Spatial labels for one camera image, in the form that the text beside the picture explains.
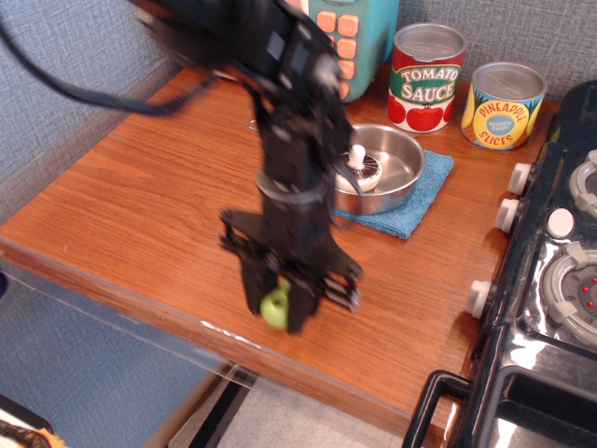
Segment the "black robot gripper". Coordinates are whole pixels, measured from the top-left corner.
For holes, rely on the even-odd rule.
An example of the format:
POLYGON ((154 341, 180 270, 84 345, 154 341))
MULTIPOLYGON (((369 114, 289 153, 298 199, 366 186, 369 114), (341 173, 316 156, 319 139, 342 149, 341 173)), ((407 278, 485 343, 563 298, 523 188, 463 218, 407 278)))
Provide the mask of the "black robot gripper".
POLYGON ((260 314, 262 300, 278 286, 278 276, 293 284, 288 293, 287 332, 298 333, 322 298, 350 311, 361 302, 356 281, 362 269, 331 235, 334 178, 300 191, 257 173, 262 211, 225 209, 219 217, 221 244, 241 261, 246 303, 260 314))

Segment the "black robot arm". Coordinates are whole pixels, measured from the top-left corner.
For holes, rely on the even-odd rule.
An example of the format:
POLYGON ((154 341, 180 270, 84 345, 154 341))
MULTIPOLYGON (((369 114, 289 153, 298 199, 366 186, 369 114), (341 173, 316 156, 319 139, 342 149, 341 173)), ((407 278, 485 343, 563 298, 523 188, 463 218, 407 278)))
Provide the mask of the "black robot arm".
POLYGON ((284 1, 141 1, 144 24, 181 65, 221 71, 250 94, 263 148, 258 214, 225 210, 222 245, 241 263, 249 310, 288 285, 297 333, 321 299, 354 309, 361 267, 334 241, 336 175, 352 125, 327 35, 284 1))

